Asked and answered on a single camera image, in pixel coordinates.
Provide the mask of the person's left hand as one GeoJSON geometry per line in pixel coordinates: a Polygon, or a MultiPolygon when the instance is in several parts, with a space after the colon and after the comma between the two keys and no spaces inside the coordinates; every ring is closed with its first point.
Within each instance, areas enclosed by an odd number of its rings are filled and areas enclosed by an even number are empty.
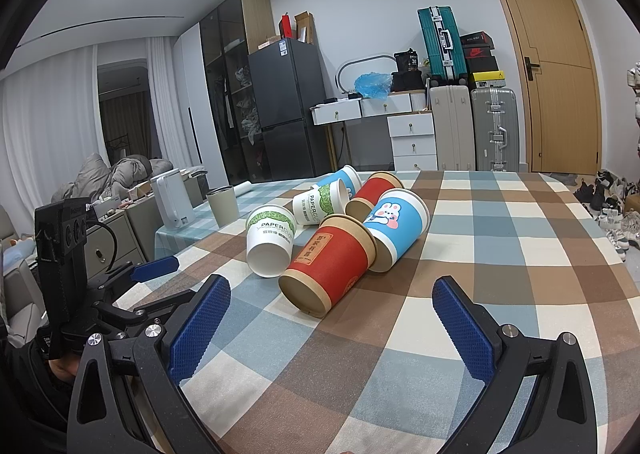
{"type": "Polygon", "coordinates": [[[64,358],[49,360],[52,373],[62,382],[72,382],[75,379],[79,363],[80,356],[77,354],[69,354],[64,358]]]}

